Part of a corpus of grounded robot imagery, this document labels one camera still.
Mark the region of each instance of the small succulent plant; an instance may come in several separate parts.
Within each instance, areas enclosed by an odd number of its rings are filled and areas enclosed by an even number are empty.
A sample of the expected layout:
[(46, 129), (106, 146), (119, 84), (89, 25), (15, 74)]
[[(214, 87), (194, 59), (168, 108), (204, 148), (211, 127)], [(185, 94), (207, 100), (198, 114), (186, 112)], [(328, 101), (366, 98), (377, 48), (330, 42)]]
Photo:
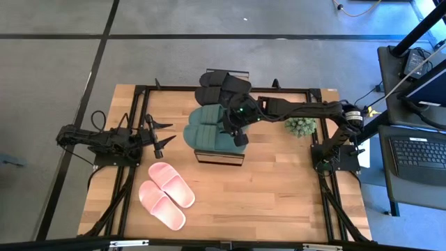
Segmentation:
[(311, 135), (316, 129), (316, 120), (311, 118), (290, 118), (285, 128), (297, 137)]

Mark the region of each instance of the yellow cable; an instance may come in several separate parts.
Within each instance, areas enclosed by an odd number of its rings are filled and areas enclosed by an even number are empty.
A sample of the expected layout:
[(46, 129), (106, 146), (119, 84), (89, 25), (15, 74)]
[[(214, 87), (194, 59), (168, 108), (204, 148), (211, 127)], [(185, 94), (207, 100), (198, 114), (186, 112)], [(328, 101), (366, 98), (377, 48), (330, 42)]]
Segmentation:
[[(341, 10), (342, 10), (347, 16), (349, 16), (349, 17), (359, 17), (359, 16), (361, 16), (361, 15), (363, 15), (363, 14), (365, 14), (365, 13), (368, 13), (369, 11), (373, 10), (376, 6), (378, 6), (378, 4), (379, 4), (381, 1), (382, 1), (382, 0), (378, 0), (372, 7), (370, 7), (370, 9), (364, 11), (364, 12), (361, 13), (361, 14), (357, 14), (357, 15), (352, 15), (352, 14), (346, 12), (346, 11), (344, 10), (344, 7), (341, 8)], [(338, 3), (336, 0), (333, 0), (333, 2), (336, 4), (336, 7), (339, 5), (339, 3)]]

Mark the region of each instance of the floor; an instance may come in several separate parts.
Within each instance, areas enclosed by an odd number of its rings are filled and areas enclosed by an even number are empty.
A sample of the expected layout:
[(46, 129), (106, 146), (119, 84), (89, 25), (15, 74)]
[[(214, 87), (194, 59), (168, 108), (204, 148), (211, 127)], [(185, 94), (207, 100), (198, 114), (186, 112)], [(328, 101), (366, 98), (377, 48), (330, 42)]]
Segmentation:
[[(431, 8), (428, 1), (416, 1), (423, 15)], [(113, 2), (0, 1), (0, 152), (28, 162), (23, 168), (0, 168), (0, 243), (35, 236), (62, 153), (54, 138), (61, 126), (73, 122), (100, 44), (98, 37), (75, 34), (102, 34)], [(359, 13), (373, 3), (343, 4)], [(82, 126), (92, 129), (91, 112), (108, 110), (115, 84), (154, 84), (158, 78), (163, 85), (197, 85), (206, 68), (249, 71), (254, 86), (270, 86), (277, 78), (285, 87), (338, 89), (342, 98), (354, 101), (380, 82), (377, 47), (395, 45), (395, 38), (418, 22), (413, 6), (403, 2), (383, 2), (351, 18), (328, 0), (122, 0), (110, 34), (329, 34), (335, 39), (108, 40)], [(437, 32), (442, 28), (437, 24), (432, 36), (443, 39)], [(4, 36), (8, 33), (67, 36), (17, 39)], [(416, 45), (432, 48), (425, 39)], [(359, 104), (379, 97), (373, 93)], [(75, 152), (93, 159), (85, 147)], [(72, 159), (49, 238), (76, 234), (90, 173), (86, 163)], [(385, 188), (364, 185), (363, 192), (375, 241), (446, 246), (441, 238), (446, 212), (404, 205), (401, 217), (391, 218), (381, 214), (388, 208)]]

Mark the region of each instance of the wooden table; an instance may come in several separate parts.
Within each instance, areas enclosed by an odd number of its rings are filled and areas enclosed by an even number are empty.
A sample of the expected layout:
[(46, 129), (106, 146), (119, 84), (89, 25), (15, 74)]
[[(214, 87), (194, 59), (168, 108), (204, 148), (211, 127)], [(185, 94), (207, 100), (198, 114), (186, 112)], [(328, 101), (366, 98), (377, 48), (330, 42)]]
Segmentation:
[[(116, 127), (123, 113), (129, 112), (135, 85), (116, 86), (106, 129)], [(253, 93), (305, 102), (295, 93)], [(338, 100), (336, 90), (322, 90), (323, 99)], [(150, 215), (138, 199), (139, 186), (148, 177), (148, 168), (158, 160), (153, 147), (144, 149), (132, 189), (125, 237), (188, 240), (326, 242), (325, 221), (318, 177), (312, 169), (311, 137), (298, 139), (287, 133), (284, 122), (259, 122), (247, 132), (249, 144), (242, 167), (198, 163), (183, 139), (190, 112), (199, 105), (192, 91), (151, 91), (147, 112), (159, 123), (173, 126), (157, 131), (160, 139), (177, 137), (163, 150), (163, 162), (174, 166), (196, 195), (191, 208), (182, 209), (185, 226), (172, 231)], [(336, 124), (327, 121), (330, 136)], [(322, 132), (318, 127), (322, 141)], [(110, 203), (116, 167), (105, 167), (92, 179), (79, 225), (79, 234), (88, 231)], [(355, 226), (371, 238), (358, 181), (348, 172), (337, 172), (342, 206)], [(112, 233), (116, 233), (120, 209)], [(334, 210), (335, 236), (339, 227)]]

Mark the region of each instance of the pink slide sandal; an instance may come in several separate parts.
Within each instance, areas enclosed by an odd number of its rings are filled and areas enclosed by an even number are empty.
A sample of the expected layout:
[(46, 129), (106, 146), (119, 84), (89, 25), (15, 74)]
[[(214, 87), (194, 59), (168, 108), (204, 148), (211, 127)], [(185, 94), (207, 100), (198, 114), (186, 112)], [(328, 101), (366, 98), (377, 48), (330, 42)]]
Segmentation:
[(144, 181), (139, 187), (139, 201), (151, 215), (174, 231), (181, 229), (186, 223), (183, 212), (153, 181)]
[(155, 163), (149, 167), (148, 175), (179, 206), (188, 208), (195, 202), (194, 192), (171, 165), (164, 162)]

